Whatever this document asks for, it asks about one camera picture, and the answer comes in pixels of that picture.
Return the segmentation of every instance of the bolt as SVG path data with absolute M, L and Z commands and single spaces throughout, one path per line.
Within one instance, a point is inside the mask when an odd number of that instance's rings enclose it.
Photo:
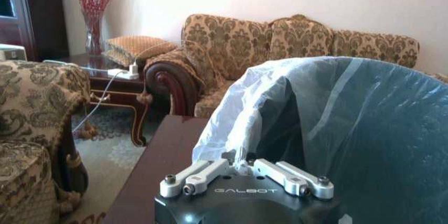
M 195 189 L 195 185 L 192 184 L 187 184 L 184 186 L 184 194 L 185 195 L 192 195 L 195 193 L 196 189 Z
M 167 182 L 167 184 L 173 184 L 175 182 L 176 182 L 176 175 L 173 175 L 173 174 L 168 174 L 167 176 L 165 176 L 165 182 Z
M 311 193 L 309 187 L 308 186 L 301 186 L 299 189 L 299 194 L 300 196 L 305 196 Z
M 317 183 L 320 183 L 321 185 L 327 186 L 329 183 L 329 179 L 325 176 L 320 176 L 317 178 Z

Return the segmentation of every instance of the white wall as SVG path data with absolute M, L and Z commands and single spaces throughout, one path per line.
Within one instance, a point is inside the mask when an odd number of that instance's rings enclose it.
M 85 26 L 77 0 L 64 0 L 71 53 L 84 51 Z M 448 73 L 448 0 L 112 0 L 104 38 L 152 35 L 180 40 L 192 13 L 269 21 L 301 13 L 335 29 L 408 35 L 420 41 L 416 68 Z

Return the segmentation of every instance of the rug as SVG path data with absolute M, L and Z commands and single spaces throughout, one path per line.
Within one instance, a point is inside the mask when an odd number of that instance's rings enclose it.
M 73 127 L 81 116 L 73 115 Z M 83 223 L 83 220 L 84 223 L 96 223 L 101 213 L 111 207 L 144 151 L 131 141 L 132 119 L 132 110 L 101 106 L 91 117 L 92 125 L 99 128 L 99 135 L 92 140 L 85 140 L 75 134 L 76 148 L 89 175 L 89 186 L 80 207 L 72 214 L 61 217 L 60 223 Z M 159 123 L 160 118 L 149 114 L 143 127 L 147 141 L 151 141 Z

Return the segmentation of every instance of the armchair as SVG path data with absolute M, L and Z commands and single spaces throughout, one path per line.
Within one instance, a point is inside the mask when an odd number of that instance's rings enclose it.
M 88 175 L 71 116 L 88 101 L 79 68 L 0 61 L 0 223 L 53 222 L 77 207 Z
M 419 42 L 388 34 L 332 30 L 303 15 L 257 23 L 191 15 L 183 47 L 147 60 L 145 88 L 171 95 L 172 114 L 208 118 L 248 67 L 293 57 L 352 56 L 412 68 Z

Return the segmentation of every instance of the glass vase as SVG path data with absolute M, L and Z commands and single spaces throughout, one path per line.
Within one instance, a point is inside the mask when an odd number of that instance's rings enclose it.
M 103 12 L 83 11 L 84 21 L 87 26 L 85 52 L 89 55 L 101 54 L 101 22 Z

